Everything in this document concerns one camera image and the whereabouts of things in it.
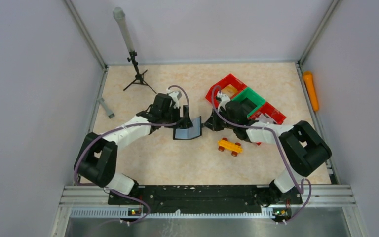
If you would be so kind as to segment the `black leather card holder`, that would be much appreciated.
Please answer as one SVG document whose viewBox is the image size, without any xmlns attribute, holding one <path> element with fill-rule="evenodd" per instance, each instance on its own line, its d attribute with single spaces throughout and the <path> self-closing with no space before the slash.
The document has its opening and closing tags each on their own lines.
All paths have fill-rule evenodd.
<svg viewBox="0 0 379 237">
<path fill-rule="evenodd" d="M 174 128 L 173 140 L 193 140 L 202 136 L 202 116 L 193 119 L 188 128 Z"/>
</svg>

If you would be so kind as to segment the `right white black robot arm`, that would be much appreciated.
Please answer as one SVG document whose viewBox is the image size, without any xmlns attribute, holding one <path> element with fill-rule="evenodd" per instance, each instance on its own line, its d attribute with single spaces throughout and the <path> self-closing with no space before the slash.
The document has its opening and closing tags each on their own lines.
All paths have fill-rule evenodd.
<svg viewBox="0 0 379 237">
<path fill-rule="evenodd" d="M 248 119 L 245 107 L 237 101 L 214 107 L 203 125 L 212 131 L 231 129 L 245 142 L 277 146 L 285 169 L 271 181 L 268 191 L 260 195 L 259 200 L 265 204 L 283 203 L 291 191 L 301 191 L 306 178 L 332 156 L 329 146 L 307 121 L 278 125 Z"/>
</svg>

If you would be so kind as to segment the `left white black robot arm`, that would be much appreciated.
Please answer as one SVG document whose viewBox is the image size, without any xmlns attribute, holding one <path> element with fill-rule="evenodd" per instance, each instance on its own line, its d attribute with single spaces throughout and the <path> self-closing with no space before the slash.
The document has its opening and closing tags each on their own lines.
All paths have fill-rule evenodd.
<svg viewBox="0 0 379 237">
<path fill-rule="evenodd" d="M 116 171 L 117 153 L 162 127 L 178 128 L 183 125 L 189 113 L 189 105 L 186 105 L 184 115 L 180 115 L 179 100 L 183 95 L 176 90 L 159 93 L 146 110 L 138 112 L 125 124 L 103 134 L 88 133 L 74 164 L 75 175 L 100 188 L 118 191 L 126 204 L 135 203 L 139 196 L 138 183 Z"/>
</svg>

